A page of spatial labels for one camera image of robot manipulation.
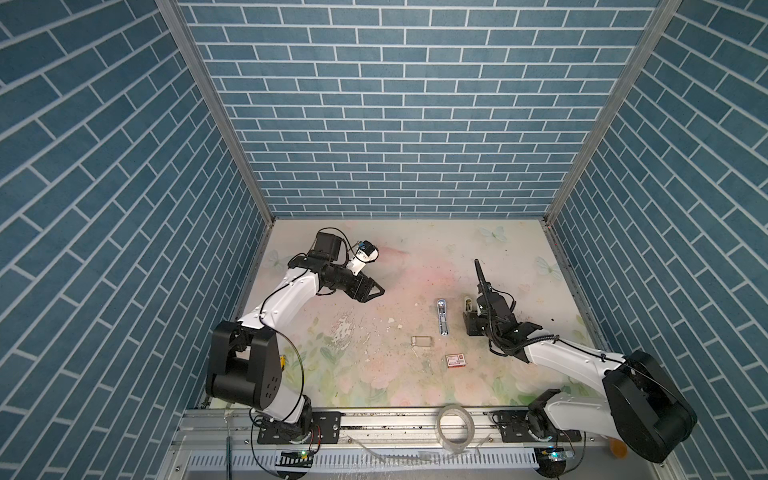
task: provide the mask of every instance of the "tape strip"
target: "tape strip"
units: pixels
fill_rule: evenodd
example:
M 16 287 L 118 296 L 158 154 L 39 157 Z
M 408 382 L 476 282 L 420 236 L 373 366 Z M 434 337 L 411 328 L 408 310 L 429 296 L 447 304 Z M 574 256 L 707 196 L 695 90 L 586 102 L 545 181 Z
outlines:
M 446 415 L 456 415 L 467 425 L 467 438 L 462 442 L 454 442 L 445 437 L 440 426 L 440 421 Z M 469 415 L 467 410 L 459 405 L 446 405 L 437 415 L 437 424 L 435 425 L 435 431 L 437 432 L 437 439 L 440 441 L 440 445 L 451 453 L 461 453 L 467 448 L 469 443 L 475 438 L 475 422 L 472 421 L 472 416 Z

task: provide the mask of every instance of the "table surface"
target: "table surface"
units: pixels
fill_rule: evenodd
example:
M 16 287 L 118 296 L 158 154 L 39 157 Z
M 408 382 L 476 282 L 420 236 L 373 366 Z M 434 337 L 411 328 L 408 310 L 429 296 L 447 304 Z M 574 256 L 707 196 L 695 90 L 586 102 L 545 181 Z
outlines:
M 550 388 L 596 395 L 554 370 L 495 356 L 485 337 L 466 335 L 462 310 L 478 296 L 478 258 L 486 280 L 517 299 L 518 321 L 591 346 L 538 221 L 278 220 L 246 311 L 275 288 L 288 259 L 306 252 L 321 227 L 379 248 L 363 272 L 386 293 L 368 303 L 343 292 L 317 296 L 283 327 L 301 353 L 313 406 L 526 405 Z M 448 303 L 447 336 L 439 333 L 438 299 Z M 412 347 L 412 336 L 431 336 L 433 346 Z M 280 351 L 287 357 L 283 381 L 298 390 L 296 357 L 282 343 Z M 467 365 L 448 369 L 445 356 L 453 353 L 463 353 Z

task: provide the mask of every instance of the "robotic arm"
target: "robotic arm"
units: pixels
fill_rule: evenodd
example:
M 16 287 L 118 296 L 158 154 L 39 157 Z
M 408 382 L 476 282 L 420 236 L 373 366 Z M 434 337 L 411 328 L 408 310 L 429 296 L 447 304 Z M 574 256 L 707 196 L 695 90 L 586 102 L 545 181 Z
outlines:
M 477 310 L 464 312 L 467 334 L 488 337 L 500 356 L 514 356 L 562 372 L 601 394 L 576 397 L 549 389 L 528 406 L 531 434 L 554 438 L 558 430 L 581 430 L 622 439 L 639 456 L 661 463 L 687 439 L 696 413 L 657 360 L 640 350 L 629 356 L 571 343 L 541 326 L 519 323 L 504 297 L 485 281 L 480 262 Z
M 290 438 L 306 436 L 312 422 L 310 399 L 282 384 L 276 335 L 283 336 L 280 330 L 323 287 L 341 290 L 361 303 L 384 294 L 376 281 L 360 273 L 367 263 L 378 258 L 376 247 L 361 242 L 346 264 L 333 263 L 342 243 L 349 252 L 351 246 L 342 238 L 318 232 L 313 248 L 288 262 L 289 269 L 280 285 L 259 306 L 236 322 L 219 323 L 211 336 L 205 384 L 208 395 L 252 406 L 279 420 L 280 428 Z M 249 347 L 248 360 L 236 356 L 236 352 Z

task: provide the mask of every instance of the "small red and white box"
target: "small red and white box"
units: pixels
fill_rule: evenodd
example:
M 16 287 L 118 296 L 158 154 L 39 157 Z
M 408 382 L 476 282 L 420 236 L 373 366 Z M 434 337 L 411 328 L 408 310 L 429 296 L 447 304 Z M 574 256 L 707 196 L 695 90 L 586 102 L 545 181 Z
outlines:
M 460 366 L 467 366 L 467 362 L 464 360 L 463 353 L 456 353 L 454 355 L 446 355 L 445 361 L 448 362 L 448 368 L 456 369 Z

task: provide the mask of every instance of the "blue brick wall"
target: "blue brick wall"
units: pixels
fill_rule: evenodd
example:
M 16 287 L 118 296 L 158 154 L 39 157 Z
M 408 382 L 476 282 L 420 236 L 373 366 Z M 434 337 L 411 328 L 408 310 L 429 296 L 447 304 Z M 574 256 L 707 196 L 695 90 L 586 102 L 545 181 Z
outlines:
M 181 3 L 278 217 L 540 217 L 656 2 Z
M 768 477 L 766 24 L 684 0 L 555 224 L 611 346 L 696 409 L 689 478 Z
M 0 2 L 0 478 L 156 474 L 262 229 L 153 0 Z

